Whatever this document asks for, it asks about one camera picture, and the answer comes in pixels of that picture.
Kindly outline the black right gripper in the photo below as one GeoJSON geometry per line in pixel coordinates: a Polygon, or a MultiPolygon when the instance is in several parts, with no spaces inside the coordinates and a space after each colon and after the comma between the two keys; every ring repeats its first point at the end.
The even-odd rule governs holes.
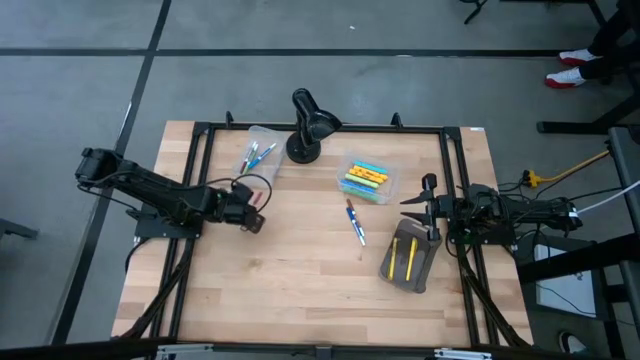
{"type": "Polygon", "coordinates": [[[447,223],[449,240],[462,240],[467,234],[463,219],[462,206],[464,200],[454,195],[436,195],[437,176],[427,173],[422,177],[423,191],[416,197],[401,201],[401,204],[419,204],[425,202],[425,212],[402,212],[403,216],[411,218],[428,228],[430,240],[441,240],[441,231],[437,226],[438,219],[444,219],[447,223]]]}

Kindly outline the smoky grey plastic bin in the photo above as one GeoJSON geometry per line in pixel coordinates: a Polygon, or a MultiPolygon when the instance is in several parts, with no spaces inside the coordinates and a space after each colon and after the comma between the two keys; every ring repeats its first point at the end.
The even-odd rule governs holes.
{"type": "Polygon", "coordinates": [[[415,220],[403,219],[398,223],[396,230],[392,236],[392,240],[379,267],[380,278],[403,291],[417,294],[424,293],[426,291],[427,278],[437,250],[442,243],[442,239],[430,240],[428,235],[428,228],[426,226],[422,226],[415,220]],[[390,281],[387,279],[387,272],[389,267],[391,245],[394,237],[398,238],[398,248],[394,279],[390,281]],[[419,246],[415,256],[415,262],[413,264],[411,280],[409,282],[406,282],[405,273],[407,269],[411,240],[413,237],[418,239],[419,246]]]}

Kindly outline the yellow slim highlighter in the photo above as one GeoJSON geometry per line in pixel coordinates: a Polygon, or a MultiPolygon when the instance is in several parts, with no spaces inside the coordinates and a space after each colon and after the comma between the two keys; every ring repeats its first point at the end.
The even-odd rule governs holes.
{"type": "Polygon", "coordinates": [[[415,262],[415,256],[418,250],[418,239],[413,237],[411,240],[411,246],[410,246],[410,250],[409,250],[409,256],[408,256],[408,262],[407,262],[407,269],[406,269],[406,273],[405,273],[405,281],[409,282],[411,280],[411,274],[412,274],[412,270],[413,270],[413,264],[415,262]]]}

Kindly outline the green thin marker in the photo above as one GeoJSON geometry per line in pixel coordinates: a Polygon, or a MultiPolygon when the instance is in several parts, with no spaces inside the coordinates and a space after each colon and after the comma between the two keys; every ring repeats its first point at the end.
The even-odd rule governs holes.
{"type": "Polygon", "coordinates": [[[248,164],[247,164],[247,166],[246,166],[246,168],[244,170],[244,174],[247,174],[249,172],[248,165],[252,160],[254,160],[258,149],[259,149],[259,144],[257,142],[254,142],[253,143],[253,150],[252,150],[252,153],[251,153],[251,155],[249,157],[249,162],[248,162],[248,164]]]}

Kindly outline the yellow-orange Sharpie highlighter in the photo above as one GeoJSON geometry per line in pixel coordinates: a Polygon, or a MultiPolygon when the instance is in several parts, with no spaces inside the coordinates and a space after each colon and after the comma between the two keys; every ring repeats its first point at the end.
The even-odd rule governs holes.
{"type": "Polygon", "coordinates": [[[370,172],[370,173],[373,173],[373,174],[374,174],[374,175],[376,175],[376,176],[384,177],[384,178],[385,178],[385,181],[388,179],[388,176],[387,176],[387,175],[382,175],[382,174],[378,174],[378,173],[375,173],[375,172],[371,172],[371,171],[368,171],[368,170],[363,169],[363,168],[358,167],[358,166],[355,166],[355,167],[353,166],[352,168],[358,169],[358,170],[360,170],[360,171],[370,172]]]}
{"type": "Polygon", "coordinates": [[[359,178],[363,178],[366,179],[367,181],[371,181],[371,182],[375,182],[378,184],[381,184],[385,181],[384,177],[380,177],[380,176],[376,176],[373,173],[370,172],[366,172],[366,171],[360,171],[358,169],[355,168],[351,168],[349,170],[349,173],[353,176],[359,177],[359,178]]]}

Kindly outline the yellow thin marker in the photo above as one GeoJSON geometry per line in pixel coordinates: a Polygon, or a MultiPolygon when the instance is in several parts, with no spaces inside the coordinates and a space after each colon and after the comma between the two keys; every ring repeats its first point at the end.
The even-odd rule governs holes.
{"type": "Polygon", "coordinates": [[[395,264],[396,264],[396,257],[397,257],[397,248],[398,248],[398,238],[394,237],[393,240],[392,240],[389,267],[388,267],[388,272],[387,272],[387,279],[390,280],[390,281],[392,281],[394,279],[395,266],[396,266],[395,264]]]}

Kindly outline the light blue thin marker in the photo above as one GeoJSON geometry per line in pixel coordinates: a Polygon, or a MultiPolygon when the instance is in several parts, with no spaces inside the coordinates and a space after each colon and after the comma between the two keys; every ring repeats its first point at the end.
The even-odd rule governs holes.
{"type": "Polygon", "coordinates": [[[249,163],[248,169],[253,169],[256,165],[258,165],[265,157],[267,157],[274,150],[276,146],[277,146],[277,143],[273,143],[268,148],[266,148],[260,155],[258,155],[254,160],[252,160],[249,163]]]}

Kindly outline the light green Sharpie highlighter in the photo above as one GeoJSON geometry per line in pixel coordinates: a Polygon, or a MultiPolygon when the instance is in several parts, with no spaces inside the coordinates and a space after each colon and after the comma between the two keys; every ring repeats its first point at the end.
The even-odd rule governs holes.
{"type": "Polygon", "coordinates": [[[353,174],[350,174],[350,173],[345,174],[344,175],[344,179],[348,180],[348,181],[351,181],[353,183],[360,184],[362,186],[373,188],[373,189],[378,189],[379,186],[380,186],[380,183],[377,183],[375,181],[371,181],[371,180],[368,180],[368,179],[365,179],[365,178],[362,178],[362,177],[359,177],[359,176],[356,176],[356,175],[353,175],[353,174]]]}

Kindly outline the blue Expo marker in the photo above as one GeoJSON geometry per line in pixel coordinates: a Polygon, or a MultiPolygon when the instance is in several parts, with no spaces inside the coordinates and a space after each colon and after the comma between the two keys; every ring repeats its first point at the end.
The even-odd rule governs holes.
{"type": "Polygon", "coordinates": [[[356,218],[354,210],[351,207],[347,206],[346,207],[346,211],[347,211],[347,214],[348,214],[349,219],[351,221],[351,224],[352,224],[352,226],[353,226],[353,228],[354,228],[354,230],[355,230],[355,232],[357,234],[357,237],[359,239],[359,242],[360,242],[361,246],[365,247],[366,246],[365,235],[364,235],[364,232],[363,232],[363,229],[362,229],[360,223],[358,222],[358,220],[356,218]]]}

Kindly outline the clear plastic bin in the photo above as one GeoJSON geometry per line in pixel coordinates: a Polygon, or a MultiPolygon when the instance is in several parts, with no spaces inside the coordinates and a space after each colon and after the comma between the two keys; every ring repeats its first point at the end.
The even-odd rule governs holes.
{"type": "Polygon", "coordinates": [[[338,166],[338,170],[336,173],[336,181],[339,190],[339,181],[341,179],[344,179],[345,174],[349,173],[349,170],[354,166],[354,161],[366,162],[378,167],[385,168],[388,171],[388,179],[381,183],[379,188],[375,190],[377,191],[377,195],[380,199],[380,202],[377,205],[386,205],[390,203],[391,199],[396,195],[400,184],[400,170],[397,166],[394,166],[393,164],[388,162],[384,162],[380,158],[374,158],[357,153],[347,153],[338,166]]]}
{"type": "Polygon", "coordinates": [[[277,146],[258,165],[253,169],[249,169],[247,174],[242,174],[243,178],[241,178],[240,181],[250,187],[267,189],[268,186],[265,184],[264,180],[273,184],[285,155],[286,136],[284,132],[271,130],[257,125],[251,126],[248,129],[248,140],[241,148],[241,155],[233,167],[233,172],[236,176],[240,176],[239,168],[243,156],[249,146],[254,142],[259,144],[259,149],[257,150],[255,158],[271,144],[277,143],[277,146]]]}

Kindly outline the black desk lamp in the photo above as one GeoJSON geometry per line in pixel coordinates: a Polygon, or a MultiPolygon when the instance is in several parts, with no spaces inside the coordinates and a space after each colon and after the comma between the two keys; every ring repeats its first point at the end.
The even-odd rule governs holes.
{"type": "Polygon", "coordinates": [[[286,153],[298,164],[309,164],[321,153],[321,141],[339,130],[343,123],[332,113],[322,110],[311,93],[299,88],[292,94],[296,109],[296,131],[286,142],[286,153]]]}

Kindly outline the black crossbeam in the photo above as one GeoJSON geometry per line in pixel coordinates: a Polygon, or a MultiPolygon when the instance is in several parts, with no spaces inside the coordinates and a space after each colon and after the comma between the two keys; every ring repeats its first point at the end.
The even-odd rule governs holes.
{"type": "Polygon", "coordinates": [[[618,265],[625,284],[640,281],[640,236],[632,233],[565,252],[519,268],[521,283],[618,265]]]}

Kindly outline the white box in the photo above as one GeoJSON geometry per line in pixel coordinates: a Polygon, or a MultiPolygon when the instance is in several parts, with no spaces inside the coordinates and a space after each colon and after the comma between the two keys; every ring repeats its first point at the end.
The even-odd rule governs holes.
{"type": "Polygon", "coordinates": [[[583,271],[536,282],[536,303],[548,308],[595,318],[593,275],[583,271]]]}

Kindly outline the black desk leg frame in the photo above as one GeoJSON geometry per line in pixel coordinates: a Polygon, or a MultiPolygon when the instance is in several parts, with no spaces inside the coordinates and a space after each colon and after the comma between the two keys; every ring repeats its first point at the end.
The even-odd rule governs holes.
{"type": "Polygon", "coordinates": [[[632,63],[609,77],[591,80],[604,81],[614,75],[622,73],[626,75],[632,85],[632,93],[629,98],[623,100],[607,113],[599,118],[586,123],[579,122],[547,122],[542,121],[537,124],[540,133],[547,134],[577,134],[577,135],[604,135],[607,131],[621,123],[621,121],[631,113],[640,110],[640,62],[632,63]]]}

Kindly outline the black rail with silver brackets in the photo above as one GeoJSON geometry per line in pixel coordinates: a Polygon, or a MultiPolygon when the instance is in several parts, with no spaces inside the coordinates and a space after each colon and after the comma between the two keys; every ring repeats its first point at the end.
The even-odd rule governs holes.
{"type": "Polygon", "coordinates": [[[304,355],[314,360],[333,360],[337,355],[397,355],[424,360],[625,360],[571,355],[537,348],[479,345],[471,348],[370,347],[336,345],[268,345],[240,343],[177,343],[171,338],[128,339],[0,349],[0,360],[133,360],[183,353],[252,352],[304,355]]]}

